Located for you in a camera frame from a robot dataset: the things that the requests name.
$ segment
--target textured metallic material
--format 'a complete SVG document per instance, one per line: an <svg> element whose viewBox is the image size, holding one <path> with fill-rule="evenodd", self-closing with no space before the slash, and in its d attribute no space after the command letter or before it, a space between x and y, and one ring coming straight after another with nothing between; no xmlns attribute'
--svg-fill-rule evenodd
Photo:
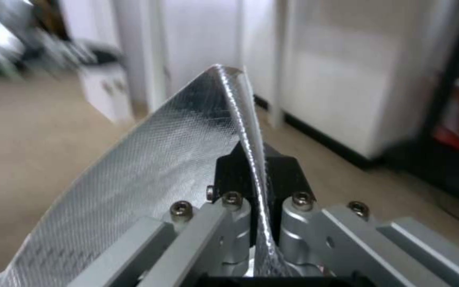
<svg viewBox="0 0 459 287"><path fill-rule="evenodd" d="M238 69L215 65L200 74L56 200L7 267L3 285L66 285L139 218L160 218L178 200L201 206L217 158L239 138L260 204L255 274L285 274L270 232L252 95Z"/></svg>
<svg viewBox="0 0 459 287"><path fill-rule="evenodd" d="M253 89L247 77L235 78L215 66L221 76L222 86L228 100L228 109L244 148L253 181L258 206L258 231L256 237L255 276L287 276L288 267L275 245L270 227L268 208L265 153L260 127L253 105Z"/></svg>
<svg viewBox="0 0 459 287"><path fill-rule="evenodd" d="M153 267L175 238L170 223L142 217L69 287L135 286L139 276Z"/></svg>

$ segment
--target black plastic part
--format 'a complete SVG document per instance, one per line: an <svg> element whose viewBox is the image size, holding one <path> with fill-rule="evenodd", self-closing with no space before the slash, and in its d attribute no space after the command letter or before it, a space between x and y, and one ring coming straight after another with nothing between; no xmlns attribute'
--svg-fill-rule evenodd
<svg viewBox="0 0 459 287"><path fill-rule="evenodd" d="M459 150L436 140L418 154L417 142L403 142L388 149L384 158L393 170L405 170L459 198Z"/></svg>
<svg viewBox="0 0 459 287"><path fill-rule="evenodd" d="M196 287L371 287L364 277L202 277Z"/></svg>
<svg viewBox="0 0 459 287"><path fill-rule="evenodd" d="M277 243L281 227L282 202L295 191L313 193L295 158L283 156L265 144L265 160L270 224L273 238ZM254 245L257 231L257 200L249 162L240 142L229 155L218 158L215 168L213 201L228 191L238 191L251 204L251 245Z"/></svg>

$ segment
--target black baseboard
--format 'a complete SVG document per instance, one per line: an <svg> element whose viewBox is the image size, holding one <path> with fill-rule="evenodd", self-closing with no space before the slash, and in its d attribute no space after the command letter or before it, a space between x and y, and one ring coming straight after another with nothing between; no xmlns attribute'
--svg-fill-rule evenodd
<svg viewBox="0 0 459 287"><path fill-rule="evenodd" d="M255 95L255 103L257 106L262 107L263 109L268 110L268 103L263 98ZM361 169L371 169L372 167L377 167L383 163L382 157L377 157L374 159L368 159L359 153L355 152L353 149L346 147L342 143L334 140L333 138L327 136L326 134L320 132L319 130L311 127L302 120L299 120L291 114L284 113L284 121L305 134L306 136L314 139L315 141L321 143L326 148L330 149L334 153L338 154L345 160L349 161L353 165Z"/></svg>

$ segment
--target aluminum foil sheet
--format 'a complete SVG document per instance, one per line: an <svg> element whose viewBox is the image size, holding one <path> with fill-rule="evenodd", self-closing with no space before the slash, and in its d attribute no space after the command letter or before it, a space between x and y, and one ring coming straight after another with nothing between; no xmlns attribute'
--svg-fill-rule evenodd
<svg viewBox="0 0 459 287"><path fill-rule="evenodd" d="M67 285L142 216L177 200L200 207L217 158L239 140L260 199L257 275L282 275L266 206L263 143L246 76L215 65L89 168L27 237L3 286Z"/></svg>

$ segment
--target white cabinet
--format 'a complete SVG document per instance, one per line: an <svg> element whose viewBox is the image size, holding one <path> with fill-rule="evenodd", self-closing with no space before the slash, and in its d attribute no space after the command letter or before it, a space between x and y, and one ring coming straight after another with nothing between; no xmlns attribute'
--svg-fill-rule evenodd
<svg viewBox="0 0 459 287"><path fill-rule="evenodd" d="M112 0L61 0L69 35L121 51ZM86 100L111 122L133 121L126 71L119 64L83 67L79 71Z"/></svg>
<svg viewBox="0 0 459 287"><path fill-rule="evenodd" d="M119 65L85 67L79 72L86 100L111 122L133 121L126 73Z"/></svg>

